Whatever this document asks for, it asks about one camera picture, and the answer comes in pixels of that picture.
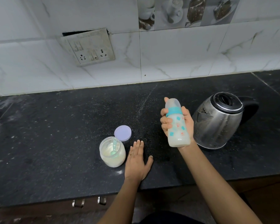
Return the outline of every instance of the hand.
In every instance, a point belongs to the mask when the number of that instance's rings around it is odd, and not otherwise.
[[[166,134],[166,136],[168,137],[168,129],[172,128],[172,119],[171,118],[167,118],[166,114],[168,113],[168,108],[163,108],[161,110],[161,116],[162,118],[160,119],[161,123],[162,123],[162,129],[164,131],[164,133]],[[190,115],[190,112],[188,109],[186,109],[184,106],[182,106],[182,113],[184,115],[184,121],[186,123],[186,128],[188,131],[188,134],[190,136],[190,140],[194,141],[193,138],[193,134],[194,134],[194,121]]]
[[[125,164],[125,179],[137,181],[138,184],[147,176],[153,164],[153,156],[149,156],[147,164],[144,164],[143,147],[143,141],[140,142],[140,140],[137,140],[137,142],[134,142],[134,145],[130,148]]]

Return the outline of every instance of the kettle base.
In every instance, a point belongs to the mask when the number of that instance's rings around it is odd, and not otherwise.
[[[203,146],[201,144],[199,144],[198,142],[196,142],[198,145],[200,145],[201,147],[204,147],[204,148],[207,148],[207,149],[211,149],[211,150],[216,150],[216,149],[219,149],[219,148],[222,148],[226,145],[226,143],[222,146],[209,146],[209,147],[206,147],[206,146]]]

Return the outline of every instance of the forearm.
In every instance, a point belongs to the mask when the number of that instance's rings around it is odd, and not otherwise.
[[[98,224],[130,224],[132,223],[134,206],[139,182],[126,179],[112,205]]]
[[[261,223],[194,141],[179,150],[217,223]]]

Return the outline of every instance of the open jar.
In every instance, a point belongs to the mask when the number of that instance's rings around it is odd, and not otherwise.
[[[120,140],[116,137],[108,137],[100,144],[100,155],[106,165],[114,168],[123,164],[126,152],[123,143]]]

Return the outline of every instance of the kettle lid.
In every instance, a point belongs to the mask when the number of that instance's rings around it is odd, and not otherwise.
[[[211,104],[218,110],[228,114],[241,113],[244,109],[237,96],[227,92],[219,92],[210,98]]]

